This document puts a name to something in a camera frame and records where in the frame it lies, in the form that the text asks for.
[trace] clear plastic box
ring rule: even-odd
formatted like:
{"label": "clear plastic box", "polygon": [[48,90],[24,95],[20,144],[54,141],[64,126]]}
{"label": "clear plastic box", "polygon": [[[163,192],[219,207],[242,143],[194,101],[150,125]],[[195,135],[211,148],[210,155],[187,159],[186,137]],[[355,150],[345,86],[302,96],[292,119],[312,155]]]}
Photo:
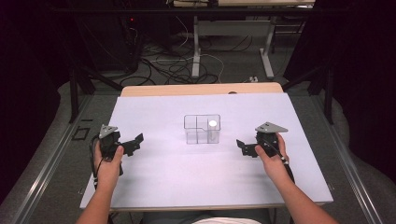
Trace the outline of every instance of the clear plastic box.
{"label": "clear plastic box", "polygon": [[220,115],[186,115],[184,130],[187,144],[217,144],[220,134]]}

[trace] human hand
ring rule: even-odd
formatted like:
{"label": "human hand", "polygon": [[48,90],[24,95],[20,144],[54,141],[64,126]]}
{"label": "human hand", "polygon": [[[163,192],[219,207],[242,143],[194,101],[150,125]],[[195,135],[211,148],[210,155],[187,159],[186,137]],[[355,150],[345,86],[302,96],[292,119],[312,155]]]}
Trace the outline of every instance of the human hand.
{"label": "human hand", "polygon": [[98,177],[98,186],[96,190],[113,192],[119,179],[123,152],[124,148],[118,146],[113,160],[108,161],[107,158],[102,158],[99,142],[96,144],[94,156],[94,164]]}
{"label": "human hand", "polygon": [[[276,136],[279,143],[280,154],[285,157],[286,161],[289,161],[289,157],[286,154],[285,140],[279,133],[277,133]],[[285,179],[290,179],[288,172],[286,171],[286,168],[278,155],[269,157],[260,145],[255,146],[254,149],[262,159],[265,172],[275,184],[282,183],[282,181],[284,181]]]}

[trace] desk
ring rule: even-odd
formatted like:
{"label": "desk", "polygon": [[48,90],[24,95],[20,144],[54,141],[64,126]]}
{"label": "desk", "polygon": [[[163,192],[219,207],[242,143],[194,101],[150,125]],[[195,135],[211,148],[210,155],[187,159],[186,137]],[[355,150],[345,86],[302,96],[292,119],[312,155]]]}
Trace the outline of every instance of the desk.
{"label": "desk", "polygon": [[[315,0],[219,0],[219,7],[281,7],[313,5]],[[174,1],[175,7],[206,7],[207,2]],[[198,21],[194,17],[194,57],[192,65],[193,77],[199,76],[201,49],[200,35],[255,35],[264,36],[264,48],[260,49],[265,75],[272,79],[274,72],[268,58],[268,52],[274,35],[276,17],[270,21]]]}
{"label": "desk", "polygon": [[[221,115],[218,144],[186,144],[183,118],[191,114]],[[111,210],[284,206],[262,161],[242,156],[235,141],[254,143],[254,129],[265,121],[289,129],[283,136],[296,184],[314,202],[332,202],[289,96],[278,84],[204,84],[124,89],[109,125],[119,127],[121,142],[140,133],[145,140],[132,157],[122,159],[124,175],[114,191]],[[90,179],[81,208],[93,193]]]}

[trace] handheld controller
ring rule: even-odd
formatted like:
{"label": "handheld controller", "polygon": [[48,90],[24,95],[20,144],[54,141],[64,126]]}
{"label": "handheld controller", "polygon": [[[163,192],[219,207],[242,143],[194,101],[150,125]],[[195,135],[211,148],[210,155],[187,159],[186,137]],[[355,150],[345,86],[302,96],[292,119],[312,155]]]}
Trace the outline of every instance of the handheld controller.
{"label": "handheld controller", "polygon": [[[102,152],[102,157],[105,160],[113,160],[114,155],[118,146],[124,147],[124,155],[128,157],[134,155],[134,151],[140,148],[140,143],[143,142],[143,134],[139,134],[134,140],[120,143],[120,132],[115,132],[118,128],[112,126],[102,125],[99,133],[99,144]],[[120,175],[123,174],[122,167],[120,165]]]}
{"label": "handheld controller", "polygon": [[[286,161],[285,157],[280,153],[279,143],[276,136],[276,133],[284,133],[288,130],[270,122],[265,122],[263,125],[257,127],[255,130],[257,131],[257,144],[259,144],[264,149],[268,157],[279,155],[280,159],[285,165],[286,171],[288,172],[291,180],[294,182],[294,177],[289,167],[289,162]],[[236,139],[236,144],[242,149],[242,155],[251,156],[252,158],[256,158],[259,156],[254,149],[257,144],[245,144],[238,139]]]}

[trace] forearm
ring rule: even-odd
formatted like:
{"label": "forearm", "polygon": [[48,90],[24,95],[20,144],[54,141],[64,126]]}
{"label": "forearm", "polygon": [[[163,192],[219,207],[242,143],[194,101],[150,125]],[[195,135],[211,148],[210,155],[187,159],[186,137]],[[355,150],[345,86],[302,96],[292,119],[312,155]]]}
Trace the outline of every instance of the forearm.
{"label": "forearm", "polygon": [[112,192],[97,190],[77,223],[104,223],[107,224],[108,212],[110,210]]}
{"label": "forearm", "polygon": [[326,211],[315,204],[291,180],[276,183],[283,200],[296,224],[337,223]]}

